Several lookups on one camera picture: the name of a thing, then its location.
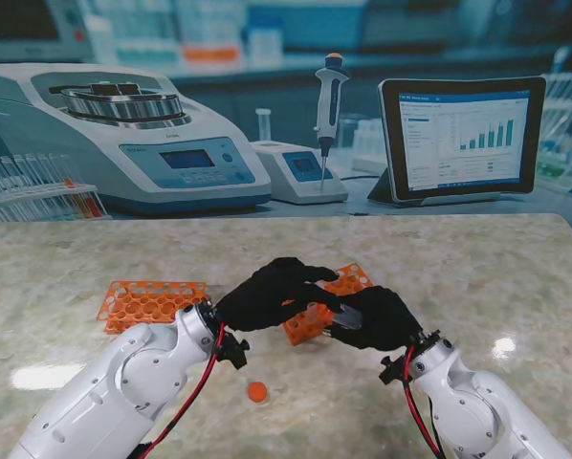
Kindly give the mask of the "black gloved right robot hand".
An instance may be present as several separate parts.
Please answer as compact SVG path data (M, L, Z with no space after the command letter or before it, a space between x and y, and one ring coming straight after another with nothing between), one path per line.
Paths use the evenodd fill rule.
M422 331L405 302L388 288L368 287L342 296L341 302L362 315L361 327L351 330L332 324L325 331L331 338L355 348L393 351L409 345L410 338Z

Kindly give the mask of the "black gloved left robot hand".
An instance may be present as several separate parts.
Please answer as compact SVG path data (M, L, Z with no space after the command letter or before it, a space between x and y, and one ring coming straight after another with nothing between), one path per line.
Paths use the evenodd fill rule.
M278 326L311 303L338 312L340 299L318 285L338 279L328 268L306 265L295 257L279 257L225 295L216 305L216 316L234 331L251 332Z

